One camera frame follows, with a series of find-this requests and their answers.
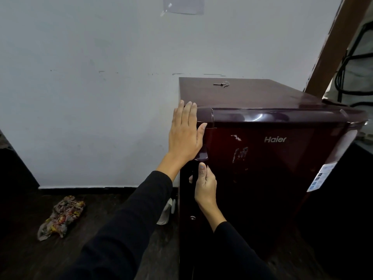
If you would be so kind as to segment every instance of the brown wooden door frame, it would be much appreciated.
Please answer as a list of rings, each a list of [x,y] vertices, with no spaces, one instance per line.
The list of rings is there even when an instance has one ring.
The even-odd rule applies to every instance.
[[[371,0],[343,0],[305,92],[322,98]]]

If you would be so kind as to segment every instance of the sticker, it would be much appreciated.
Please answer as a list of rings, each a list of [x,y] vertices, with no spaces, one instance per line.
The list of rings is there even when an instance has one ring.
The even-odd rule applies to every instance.
[[[311,192],[314,190],[317,190],[321,187],[321,185],[324,183],[326,178],[329,176],[330,172],[334,169],[334,166],[337,164],[337,162],[330,163],[330,164],[324,164],[319,173],[316,175],[315,179],[311,183],[310,187],[308,188],[307,192]]]

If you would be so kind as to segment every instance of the hand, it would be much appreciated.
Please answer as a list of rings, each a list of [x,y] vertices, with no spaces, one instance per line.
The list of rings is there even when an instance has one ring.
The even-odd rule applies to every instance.
[[[217,207],[216,185],[217,181],[210,167],[206,167],[205,163],[200,163],[198,166],[198,179],[195,185],[194,199],[210,223],[213,231],[215,231],[221,222],[226,221]]]
[[[179,107],[173,111],[168,153],[157,171],[165,173],[174,181],[180,169],[201,149],[206,125],[203,123],[197,129],[197,104],[188,102],[184,107],[184,101],[181,100]]]

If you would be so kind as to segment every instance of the black metal frame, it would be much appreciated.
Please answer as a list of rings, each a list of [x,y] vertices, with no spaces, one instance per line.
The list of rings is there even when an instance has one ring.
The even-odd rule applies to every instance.
[[[357,46],[359,45],[362,37],[369,30],[373,30],[373,21],[363,25],[359,35],[357,36],[353,46],[351,47],[350,51],[348,53],[346,51],[346,55],[344,56],[344,58],[342,60],[342,65],[339,68],[339,70],[337,72],[337,75],[335,76],[334,85],[335,85],[335,88],[338,90],[338,99],[337,99],[338,102],[342,102],[342,95],[343,94],[357,95],[357,96],[373,95],[373,91],[352,91],[352,90],[344,90],[343,89],[343,82],[344,82],[345,69],[346,69],[347,63],[350,60],[373,57],[373,53],[353,55]],[[357,102],[357,103],[352,104],[351,107],[355,107],[355,106],[358,106],[358,105],[373,106],[373,103],[372,102]]]

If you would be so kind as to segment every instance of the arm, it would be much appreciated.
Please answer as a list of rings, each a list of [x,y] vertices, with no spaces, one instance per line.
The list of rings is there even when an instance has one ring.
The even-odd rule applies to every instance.
[[[276,279],[265,262],[226,221],[217,207],[217,182],[211,169],[204,163],[200,163],[198,170],[194,197],[214,232],[217,251],[219,251],[220,258],[224,259],[224,265],[240,278]]]
[[[172,181],[202,146],[206,124],[198,130],[197,105],[175,108],[169,151],[147,179],[116,212],[114,218],[85,244],[76,262],[61,279],[133,279],[156,222],[170,198]]]

